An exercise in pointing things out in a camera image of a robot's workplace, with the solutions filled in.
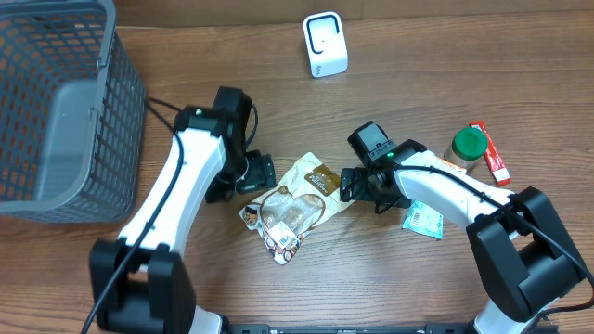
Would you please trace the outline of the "grey plastic basket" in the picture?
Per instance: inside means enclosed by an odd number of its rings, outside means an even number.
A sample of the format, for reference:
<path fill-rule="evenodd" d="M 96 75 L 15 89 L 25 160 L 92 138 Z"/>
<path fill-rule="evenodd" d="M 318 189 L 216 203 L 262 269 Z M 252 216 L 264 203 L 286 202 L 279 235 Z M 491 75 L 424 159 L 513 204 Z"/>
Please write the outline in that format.
<path fill-rule="evenodd" d="M 1 212 L 47 223 L 125 218 L 145 85 L 110 0 L 1 5 Z"/>

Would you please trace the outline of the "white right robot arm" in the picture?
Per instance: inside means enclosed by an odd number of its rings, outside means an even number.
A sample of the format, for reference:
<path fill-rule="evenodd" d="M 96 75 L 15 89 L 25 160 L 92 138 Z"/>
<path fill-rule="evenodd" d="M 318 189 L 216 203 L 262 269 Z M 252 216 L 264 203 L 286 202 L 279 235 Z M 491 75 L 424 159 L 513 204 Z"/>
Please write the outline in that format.
<path fill-rule="evenodd" d="M 375 122 L 347 141 L 362 164 L 342 170 L 342 201 L 372 202 L 377 214 L 422 202 L 465 230 L 489 297 L 465 332 L 550 333 L 541 320 L 592 307 L 554 304 L 593 275 L 542 191 L 482 183 L 417 141 L 396 144 Z"/>

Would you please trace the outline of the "green lid jar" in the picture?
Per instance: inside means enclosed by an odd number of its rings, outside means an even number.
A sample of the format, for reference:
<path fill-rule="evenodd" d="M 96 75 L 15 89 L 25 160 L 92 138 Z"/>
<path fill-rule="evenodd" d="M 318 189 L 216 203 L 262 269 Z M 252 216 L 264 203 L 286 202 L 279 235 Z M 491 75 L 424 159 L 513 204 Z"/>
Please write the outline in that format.
<path fill-rule="evenodd" d="M 461 168 L 470 169 L 482 158 L 488 148 L 485 134 L 477 128 L 460 130 L 445 150 L 444 159 Z"/>

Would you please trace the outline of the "red stick sachet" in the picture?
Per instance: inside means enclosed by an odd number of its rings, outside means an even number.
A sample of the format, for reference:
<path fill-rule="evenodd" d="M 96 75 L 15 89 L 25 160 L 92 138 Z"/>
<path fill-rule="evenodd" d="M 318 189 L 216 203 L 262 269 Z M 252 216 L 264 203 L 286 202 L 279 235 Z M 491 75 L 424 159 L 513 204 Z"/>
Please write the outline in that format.
<path fill-rule="evenodd" d="M 488 133 L 484 121 L 470 122 L 470 127 L 480 130 L 486 137 L 487 149 L 484 153 L 484 159 L 496 185 L 508 185 L 511 182 L 510 172 L 502 160 L 491 135 Z"/>

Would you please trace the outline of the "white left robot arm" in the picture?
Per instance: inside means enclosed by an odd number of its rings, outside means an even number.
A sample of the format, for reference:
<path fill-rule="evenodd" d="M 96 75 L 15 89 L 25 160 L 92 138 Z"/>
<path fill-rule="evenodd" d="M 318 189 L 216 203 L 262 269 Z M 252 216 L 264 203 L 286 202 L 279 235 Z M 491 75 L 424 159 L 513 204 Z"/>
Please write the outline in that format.
<path fill-rule="evenodd" d="M 116 240 L 98 240 L 89 254 L 94 306 L 83 332 L 93 324 L 114 333 L 231 330 L 225 316 L 197 304 L 187 239 L 202 203 L 274 187 L 274 164 L 249 148 L 257 108 L 241 89 L 222 86 L 211 107 L 175 112 L 169 155 L 144 203 Z"/>

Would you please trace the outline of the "teal wet wipes pack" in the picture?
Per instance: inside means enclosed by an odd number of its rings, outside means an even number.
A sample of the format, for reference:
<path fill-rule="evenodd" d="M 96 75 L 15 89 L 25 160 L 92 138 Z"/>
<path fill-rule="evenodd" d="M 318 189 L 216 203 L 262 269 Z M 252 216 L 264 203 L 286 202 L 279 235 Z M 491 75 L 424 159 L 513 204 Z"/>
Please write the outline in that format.
<path fill-rule="evenodd" d="M 442 239 L 444 217 L 425 203 L 413 201 L 407 209 L 402 228 L 426 237 Z"/>

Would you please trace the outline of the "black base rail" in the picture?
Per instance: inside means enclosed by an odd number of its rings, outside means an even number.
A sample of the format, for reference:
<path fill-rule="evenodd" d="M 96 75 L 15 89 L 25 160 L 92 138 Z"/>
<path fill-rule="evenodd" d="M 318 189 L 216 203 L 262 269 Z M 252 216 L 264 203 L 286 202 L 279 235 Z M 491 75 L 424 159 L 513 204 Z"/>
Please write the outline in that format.
<path fill-rule="evenodd" d="M 236 324 L 228 334 L 467 334 L 471 326 L 462 323 L 430 323 L 422 327 L 270 327 L 267 324 Z"/>

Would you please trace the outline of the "beige snack bag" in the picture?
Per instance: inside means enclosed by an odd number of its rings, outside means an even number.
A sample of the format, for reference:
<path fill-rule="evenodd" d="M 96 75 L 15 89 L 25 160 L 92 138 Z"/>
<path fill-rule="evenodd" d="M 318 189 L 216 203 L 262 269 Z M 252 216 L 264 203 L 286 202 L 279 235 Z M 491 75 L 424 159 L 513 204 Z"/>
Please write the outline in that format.
<path fill-rule="evenodd" d="M 340 185 L 340 176 L 308 152 L 239 216 L 248 229 L 258 232 L 274 261 L 284 265 L 316 227 L 351 205 L 341 200 Z"/>

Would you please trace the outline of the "orange Kleenex tissue pack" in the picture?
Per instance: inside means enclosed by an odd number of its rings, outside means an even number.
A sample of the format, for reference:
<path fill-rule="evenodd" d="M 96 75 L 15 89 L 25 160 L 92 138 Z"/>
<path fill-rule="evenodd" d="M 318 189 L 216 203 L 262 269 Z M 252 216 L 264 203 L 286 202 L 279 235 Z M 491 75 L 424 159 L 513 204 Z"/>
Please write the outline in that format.
<path fill-rule="evenodd" d="M 457 173 L 467 174 L 468 170 L 464 167 L 457 166 L 456 164 L 446 161 L 445 159 L 438 158 L 438 160 L 450 169 L 455 170 Z"/>

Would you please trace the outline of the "white barcode scanner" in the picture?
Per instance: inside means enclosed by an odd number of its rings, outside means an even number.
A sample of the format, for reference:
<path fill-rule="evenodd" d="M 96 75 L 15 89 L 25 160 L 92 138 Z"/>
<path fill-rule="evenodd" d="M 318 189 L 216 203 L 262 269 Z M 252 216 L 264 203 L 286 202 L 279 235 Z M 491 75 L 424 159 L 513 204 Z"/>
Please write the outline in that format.
<path fill-rule="evenodd" d="M 306 17 L 303 20 L 303 35 L 314 78 L 339 74 L 348 69 L 342 19 L 336 12 L 326 11 Z"/>

